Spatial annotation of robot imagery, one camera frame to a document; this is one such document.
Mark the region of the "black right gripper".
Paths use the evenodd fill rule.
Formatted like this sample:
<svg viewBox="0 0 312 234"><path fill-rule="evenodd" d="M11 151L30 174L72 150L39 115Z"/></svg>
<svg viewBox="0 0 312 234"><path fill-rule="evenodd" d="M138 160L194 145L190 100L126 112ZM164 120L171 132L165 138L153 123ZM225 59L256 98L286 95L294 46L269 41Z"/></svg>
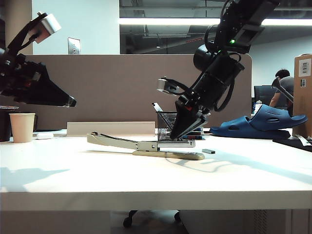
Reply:
<svg viewBox="0 0 312 234"><path fill-rule="evenodd" d="M204 125L215 106L215 90L206 88L176 92L179 96L175 101L176 119L171 130L170 139L182 138L194 129Z"/></svg>

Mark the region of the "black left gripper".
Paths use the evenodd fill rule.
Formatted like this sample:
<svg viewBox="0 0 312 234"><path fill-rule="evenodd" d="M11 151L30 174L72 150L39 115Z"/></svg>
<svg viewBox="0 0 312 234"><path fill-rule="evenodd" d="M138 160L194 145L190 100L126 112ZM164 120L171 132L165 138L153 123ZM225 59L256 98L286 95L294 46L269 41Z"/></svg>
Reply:
<svg viewBox="0 0 312 234"><path fill-rule="evenodd" d="M43 63L6 60L0 64L0 94L26 104L75 107L77 101L50 80Z"/></svg>

